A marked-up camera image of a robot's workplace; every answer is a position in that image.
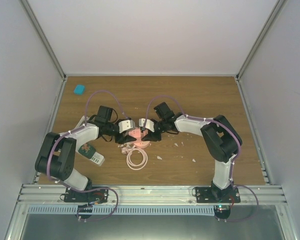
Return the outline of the pink round power strip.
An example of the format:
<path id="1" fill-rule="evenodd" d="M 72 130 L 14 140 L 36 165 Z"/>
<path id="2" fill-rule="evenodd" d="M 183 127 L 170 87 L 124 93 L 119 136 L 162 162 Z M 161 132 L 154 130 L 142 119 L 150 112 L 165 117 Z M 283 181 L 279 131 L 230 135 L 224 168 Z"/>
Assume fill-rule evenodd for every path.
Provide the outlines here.
<path id="1" fill-rule="evenodd" d="M 150 145 L 150 141 L 143 141 L 142 135 L 134 135 L 133 138 L 135 138 L 136 140 L 133 142 L 133 145 L 138 148 L 138 149 L 145 149 Z"/>

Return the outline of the pink cube socket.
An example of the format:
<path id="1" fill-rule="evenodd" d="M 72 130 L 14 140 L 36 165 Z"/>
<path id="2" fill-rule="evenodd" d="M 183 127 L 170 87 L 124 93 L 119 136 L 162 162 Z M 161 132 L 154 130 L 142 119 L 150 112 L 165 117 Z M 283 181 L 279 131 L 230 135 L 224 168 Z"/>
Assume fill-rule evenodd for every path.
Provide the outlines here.
<path id="1" fill-rule="evenodd" d="M 142 137 L 142 131 L 140 128 L 135 128 L 134 130 L 131 130 L 128 135 L 135 138 L 135 139 L 140 139 Z"/>

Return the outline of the blue square plug adapter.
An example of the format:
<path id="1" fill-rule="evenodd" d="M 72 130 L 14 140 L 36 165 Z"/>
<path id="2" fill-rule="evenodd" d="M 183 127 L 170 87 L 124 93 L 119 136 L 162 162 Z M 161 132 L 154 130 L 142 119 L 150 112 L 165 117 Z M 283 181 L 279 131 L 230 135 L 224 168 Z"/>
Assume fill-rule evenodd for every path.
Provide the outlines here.
<path id="1" fill-rule="evenodd" d="M 86 89 L 86 87 L 84 85 L 78 84 L 78 85 L 75 86 L 75 88 L 73 90 L 73 93 L 75 95 L 83 95 L 84 92 L 85 92 L 85 89 Z"/>

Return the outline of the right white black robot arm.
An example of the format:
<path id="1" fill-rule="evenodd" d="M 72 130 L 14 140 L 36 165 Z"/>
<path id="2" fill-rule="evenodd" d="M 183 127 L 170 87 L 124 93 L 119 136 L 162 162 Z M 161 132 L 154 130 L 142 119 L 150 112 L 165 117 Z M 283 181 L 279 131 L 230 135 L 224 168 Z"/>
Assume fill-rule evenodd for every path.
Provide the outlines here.
<path id="1" fill-rule="evenodd" d="M 241 154 L 243 141 L 224 115 L 214 118 L 190 116 L 186 113 L 174 113 L 166 102 L 162 102 L 154 111 L 159 121 L 141 118 L 138 125 L 148 133 L 143 141 L 159 142 L 167 132 L 188 133 L 203 137 L 208 152 L 214 159 L 214 176 L 210 185 L 213 200 L 224 202 L 234 191 L 233 170 L 237 157 Z"/>

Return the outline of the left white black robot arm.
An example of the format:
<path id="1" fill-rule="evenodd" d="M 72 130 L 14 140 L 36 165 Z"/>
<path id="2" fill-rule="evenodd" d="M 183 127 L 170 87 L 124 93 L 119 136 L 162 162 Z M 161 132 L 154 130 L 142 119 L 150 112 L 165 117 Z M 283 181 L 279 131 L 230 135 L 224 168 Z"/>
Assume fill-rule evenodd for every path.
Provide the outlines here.
<path id="1" fill-rule="evenodd" d="M 118 144 L 136 140 L 128 135 L 136 128 L 135 122 L 130 117 L 111 121 L 113 111 L 113 108 L 100 106 L 97 114 L 84 116 L 75 129 L 47 133 L 34 165 L 35 170 L 76 190 L 75 195 L 80 201 L 91 200 L 93 189 L 89 187 L 89 179 L 74 167 L 76 153 L 89 142 L 104 136 L 114 138 Z"/>

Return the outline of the white power strip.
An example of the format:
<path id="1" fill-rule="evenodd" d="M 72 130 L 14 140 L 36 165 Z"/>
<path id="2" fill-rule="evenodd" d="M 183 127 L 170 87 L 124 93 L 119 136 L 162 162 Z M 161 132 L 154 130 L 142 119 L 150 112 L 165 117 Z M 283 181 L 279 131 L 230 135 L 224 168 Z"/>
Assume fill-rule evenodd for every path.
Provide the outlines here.
<path id="1" fill-rule="evenodd" d="M 96 152 L 94 148 L 90 148 L 89 150 L 79 149 L 78 153 L 98 166 L 101 166 L 105 161 L 105 157 Z"/>

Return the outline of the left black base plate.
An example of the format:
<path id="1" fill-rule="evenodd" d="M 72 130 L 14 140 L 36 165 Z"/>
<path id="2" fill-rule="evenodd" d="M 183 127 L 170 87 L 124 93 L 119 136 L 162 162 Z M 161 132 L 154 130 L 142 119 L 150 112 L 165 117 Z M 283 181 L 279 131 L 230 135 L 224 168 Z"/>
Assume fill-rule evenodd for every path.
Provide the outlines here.
<path id="1" fill-rule="evenodd" d="M 59 199 L 65 203 L 87 203 L 103 204 L 108 201 L 109 189 L 107 187 L 92 187 L 96 189 L 90 192 L 76 191 L 67 188 L 65 193 L 59 196 Z"/>

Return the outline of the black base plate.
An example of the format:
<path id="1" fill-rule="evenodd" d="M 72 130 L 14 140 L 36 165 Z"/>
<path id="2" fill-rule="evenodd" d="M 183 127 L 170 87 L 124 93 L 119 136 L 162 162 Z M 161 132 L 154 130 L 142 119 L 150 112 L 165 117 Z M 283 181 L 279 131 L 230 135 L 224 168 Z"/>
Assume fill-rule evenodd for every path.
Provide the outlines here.
<path id="1" fill-rule="evenodd" d="M 87 203 L 103 204 L 108 201 L 109 189 L 107 187 L 92 187 L 96 189 L 90 192 L 76 191 L 67 188 L 65 193 L 59 196 L 59 199 L 65 203 Z"/>
<path id="2" fill-rule="evenodd" d="M 214 185 L 196 186 L 192 189 L 191 194 L 196 198 L 197 203 L 231 204 L 241 202 L 239 190 L 230 185 L 226 189 L 219 189 Z"/>

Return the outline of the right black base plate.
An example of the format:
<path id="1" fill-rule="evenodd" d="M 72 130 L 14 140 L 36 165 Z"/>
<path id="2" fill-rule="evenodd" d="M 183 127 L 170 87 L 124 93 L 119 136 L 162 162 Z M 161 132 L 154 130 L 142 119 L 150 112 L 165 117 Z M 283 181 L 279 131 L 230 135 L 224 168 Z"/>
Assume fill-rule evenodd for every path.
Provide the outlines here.
<path id="1" fill-rule="evenodd" d="M 230 185 L 226 189 L 219 189 L 214 185 L 196 186 L 192 189 L 191 194 L 196 198 L 197 203 L 231 204 L 241 202 L 239 190 Z"/>

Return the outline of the aluminium rail frame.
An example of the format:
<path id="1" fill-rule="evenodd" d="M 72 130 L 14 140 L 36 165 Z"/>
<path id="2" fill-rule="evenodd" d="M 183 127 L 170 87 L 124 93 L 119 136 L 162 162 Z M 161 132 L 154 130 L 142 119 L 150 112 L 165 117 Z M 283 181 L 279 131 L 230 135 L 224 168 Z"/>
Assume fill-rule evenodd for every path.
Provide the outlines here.
<path id="1" fill-rule="evenodd" d="M 74 94 L 84 85 L 83 95 Z M 167 102 L 174 111 L 197 117 L 227 117 L 243 139 L 243 154 L 235 162 L 234 178 L 241 184 L 241 202 L 229 220 L 203 215 L 114 215 L 106 220 L 80 223 L 72 214 L 29 214 L 31 205 L 73 205 L 58 196 L 65 191 L 45 176 L 38 184 L 21 187 L 6 239 L 191 239 L 295 240 L 294 223 L 283 189 L 270 183 L 258 154 L 240 91 L 226 76 L 69 76 L 57 106 L 54 130 L 74 127 L 88 109 L 100 105 L 123 108 L 134 120 L 148 105 Z M 93 145 L 105 156 L 98 167 L 81 156 L 75 167 L 94 183 L 114 189 L 106 206 L 208 206 L 196 203 L 192 189 L 208 185 L 214 162 L 202 138 L 182 133 L 167 135 L 147 148 L 149 162 L 142 170 L 127 167 L 119 147 L 103 140 Z"/>

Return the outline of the left aluminium post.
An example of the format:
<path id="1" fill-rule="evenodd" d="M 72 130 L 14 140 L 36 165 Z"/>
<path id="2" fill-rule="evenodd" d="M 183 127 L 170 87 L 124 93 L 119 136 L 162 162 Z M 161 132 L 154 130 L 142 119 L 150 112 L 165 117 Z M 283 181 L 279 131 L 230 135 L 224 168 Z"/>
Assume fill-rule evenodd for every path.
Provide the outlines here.
<path id="1" fill-rule="evenodd" d="M 67 75 L 65 74 L 51 44 L 49 43 L 49 40 L 48 40 L 46 34 L 44 33 L 44 30 L 41 27 L 41 25 L 36 17 L 36 14 L 35 14 L 33 8 L 31 7 L 29 1 L 28 0 L 20 0 L 19 2 L 21 4 L 21 6 L 23 7 L 27 17 L 29 18 L 32 26 L 34 27 L 34 30 L 38 34 L 38 37 L 39 37 L 40 41 L 42 42 L 45 50 L 47 51 L 47 54 L 49 55 L 50 59 L 52 60 L 52 63 L 54 65 L 54 67 L 56 68 L 58 74 L 60 75 L 61 79 L 63 81 L 65 81 Z"/>

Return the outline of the aluminium post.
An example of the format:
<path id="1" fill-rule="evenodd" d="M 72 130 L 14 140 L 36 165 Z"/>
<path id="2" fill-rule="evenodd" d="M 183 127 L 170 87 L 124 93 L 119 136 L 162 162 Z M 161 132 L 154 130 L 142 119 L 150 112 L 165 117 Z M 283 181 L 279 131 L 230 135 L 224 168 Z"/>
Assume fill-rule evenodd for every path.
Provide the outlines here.
<path id="1" fill-rule="evenodd" d="M 275 4 L 274 4 L 269 16 L 267 17 L 260 33 L 258 34 L 256 40 L 254 41 L 247 57 L 245 58 L 245 60 L 242 64 L 242 66 L 240 67 L 238 73 L 235 75 L 235 80 L 237 82 L 244 75 L 244 72 L 246 71 L 248 65 L 250 64 L 251 60 L 255 56 L 257 50 L 261 46 L 263 40 L 265 39 L 265 37 L 268 34 L 269 30 L 271 29 L 272 25 L 276 21 L 277 17 L 279 16 L 279 14 L 280 14 L 281 10 L 283 9 L 286 2 L 287 2 L 286 0 L 277 0 L 275 2 Z"/>
<path id="2" fill-rule="evenodd" d="M 19 2 L 21 4 L 21 6 L 23 7 L 27 17 L 29 18 L 32 26 L 34 27 L 34 30 L 38 34 L 38 37 L 39 37 L 40 41 L 42 42 L 45 50 L 47 51 L 47 54 L 49 55 L 50 59 L 52 60 L 52 63 L 54 65 L 54 67 L 56 68 L 58 74 L 60 75 L 61 79 L 63 81 L 65 81 L 67 75 L 65 74 L 51 44 L 49 43 L 49 40 L 48 40 L 46 34 L 44 33 L 44 30 L 41 27 L 41 25 L 36 17 L 36 14 L 35 14 L 33 8 L 31 7 L 29 1 L 28 0 L 20 0 Z"/>

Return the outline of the right aluminium post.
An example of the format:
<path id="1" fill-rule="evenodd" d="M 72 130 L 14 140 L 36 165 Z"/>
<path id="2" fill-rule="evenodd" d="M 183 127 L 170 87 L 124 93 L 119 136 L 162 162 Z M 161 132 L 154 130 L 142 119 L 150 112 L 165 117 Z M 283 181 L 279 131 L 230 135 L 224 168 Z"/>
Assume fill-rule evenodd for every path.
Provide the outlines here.
<path id="1" fill-rule="evenodd" d="M 265 39 L 265 37 L 268 34 L 269 30 L 271 29 L 272 25 L 276 21 L 277 17 L 279 16 L 279 14 L 280 14 L 281 10 L 283 9 L 286 2 L 287 2 L 286 0 L 277 0 L 275 2 L 275 4 L 274 4 L 269 16 L 267 17 L 260 33 L 258 34 L 256 40 L 254 41 L 247 57 L 245 58 L 245 60 L 242 64 L 242 66 L 240 67 L 238 73 L 235 75 L 235 80 L 237 82 L 244 75 L 244 72 L 246 71 L 248 65 L 250 64 L 251 60 L 255 56 L 257 50 L 261 46 L 263 40 Z"/>

